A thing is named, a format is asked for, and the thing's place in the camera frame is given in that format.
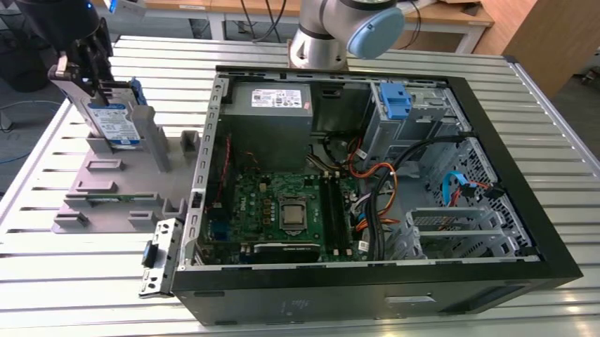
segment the power supply label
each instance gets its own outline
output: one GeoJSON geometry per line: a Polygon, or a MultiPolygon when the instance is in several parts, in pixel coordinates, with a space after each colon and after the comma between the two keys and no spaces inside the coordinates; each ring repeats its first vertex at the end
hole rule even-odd
{"type": "Polygon", "coordinates": [[[253,90],[253,107],[302,108],[302,93],[300,90],[253,90]]]}

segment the metal case frame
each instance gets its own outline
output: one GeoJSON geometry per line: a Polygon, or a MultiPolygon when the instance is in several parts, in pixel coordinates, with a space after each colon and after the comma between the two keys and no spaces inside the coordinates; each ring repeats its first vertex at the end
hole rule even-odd
{"type": "MultiPolygon", "coordinates": [[[[507,197],[517,208],[517,215],[542,260],[528,263],[433,263],[403,266],[386,265],[385,261],[380,261],[372,267],[253,270],[241,266],[233,270],[198,271],[191,268],[187,270],[182,265],[182,261],[193,258],[183,255],[182,249],[171,291],[203,324],[382,319],[432,315],[435,312],[440,315],[477,313],[533,289],[556,287],[583,276],[465,79],[248,67],[218,67],[218,72],[229,73],[227,76],[231,77],[258,79],[268,73],[276,73],[278,79],[294,75],[305,81],[312,76],[445,81],[476,132],[499,181],[507,190],[507,197]],[[444,303],[445,306],[436,307],[425,300],[417,308],[408,307],[401,300],[407,296],[437,296],[439,304],[444,303]],[[265,321],[264,313],[269,310],[278,315],[265,321]]],[[[219,78],[215,80],[201,156],[209,154],[205,149],[209,149],[213,142],[210,125],[218,118],[222,94],[229,90],[225,82],[219,78]]],[[[199,167],[193,188],[193,212],[187,216],[187,221],[191,222],[198,221],[198,218],[194,220],[198,217],[194,214],[194,202],[198,206],[203,203],[205,191],[199,183],[201,177],[207,176],[209,163],[201,163],[199,167]]],[[[185,233],[182,248],[190,243],[186,237],[191,234],[185,233]]]]}

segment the metal slotted table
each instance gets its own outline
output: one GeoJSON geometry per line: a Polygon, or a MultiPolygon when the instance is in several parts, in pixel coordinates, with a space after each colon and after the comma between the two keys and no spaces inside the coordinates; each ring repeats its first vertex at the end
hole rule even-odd
{"type": "MultiPolygon", "coordinates": [[[[157,124],[202,132],[215,65],[286,67],[281,44],[122,37],[115,76],[142,81],[157,124]]],[[[89,150],[89,128],[66,102],[0,203],[3,336],[165,333],[324,336],[594,336],[600,331],[600,165],[519,64],[504,58],[393,51],[350,70],[464,77],[546,207],[584,278],[479,315],[391,321],[203,327],[173,299],[141,300],[150,234],[64,234],[52,218],[89,150]]]]}

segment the cpu socket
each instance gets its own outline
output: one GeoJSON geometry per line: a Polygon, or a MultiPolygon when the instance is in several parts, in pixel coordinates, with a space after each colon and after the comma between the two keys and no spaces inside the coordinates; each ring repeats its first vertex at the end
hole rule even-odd
{"type": "Polygon", "coordinates": [[[280,197],[280,229],[298,235],[308,227],[306,197],[280,197]]]}

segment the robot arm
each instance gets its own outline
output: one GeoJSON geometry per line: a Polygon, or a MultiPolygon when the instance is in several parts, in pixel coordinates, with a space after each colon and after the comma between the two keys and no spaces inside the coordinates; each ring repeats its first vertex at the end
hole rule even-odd
{"type": "Polygon", "coordinates": [[[109,100],[101,81],[113,81],[111,39],[105,18],[87,0],[15,0],[34,31],[58,51],[58,65],[48,77],[74,96],[95,103],[109,100]]]}
{"type": "Polygon", "coordinates": [[[304,0],[290,45],[293,65],[338,70],[346,65],[346,51],[358,58],[377,58],[404,29],[404,15],[396,3],[397,0],[304,0]]]}

